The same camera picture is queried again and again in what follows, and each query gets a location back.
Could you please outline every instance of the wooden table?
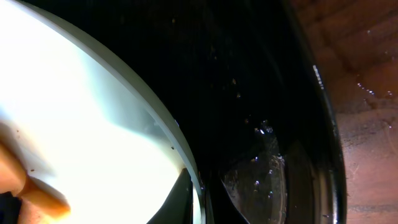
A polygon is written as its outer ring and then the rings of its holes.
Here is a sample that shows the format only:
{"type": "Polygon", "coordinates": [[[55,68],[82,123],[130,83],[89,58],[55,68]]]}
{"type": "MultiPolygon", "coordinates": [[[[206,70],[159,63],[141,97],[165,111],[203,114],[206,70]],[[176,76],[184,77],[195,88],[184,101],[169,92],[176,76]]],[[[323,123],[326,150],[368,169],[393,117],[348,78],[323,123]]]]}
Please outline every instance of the wooden table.
{"type": "Polygon", "coordinates": [[[347,223],[398,223],[398,1],[291,2],[338,122],[347,223]]]}

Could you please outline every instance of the wood grain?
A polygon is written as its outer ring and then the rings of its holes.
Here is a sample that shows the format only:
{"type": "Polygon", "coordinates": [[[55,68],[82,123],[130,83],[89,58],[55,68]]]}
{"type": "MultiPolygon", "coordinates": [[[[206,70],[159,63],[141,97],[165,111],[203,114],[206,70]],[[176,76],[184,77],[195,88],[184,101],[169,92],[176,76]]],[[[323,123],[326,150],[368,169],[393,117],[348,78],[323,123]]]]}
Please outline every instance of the wood grain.
{"type": "Polygon", "coordinates": [[[347,223],[397,223],[398,2],[291,2],[339,126],[347,223]]]}

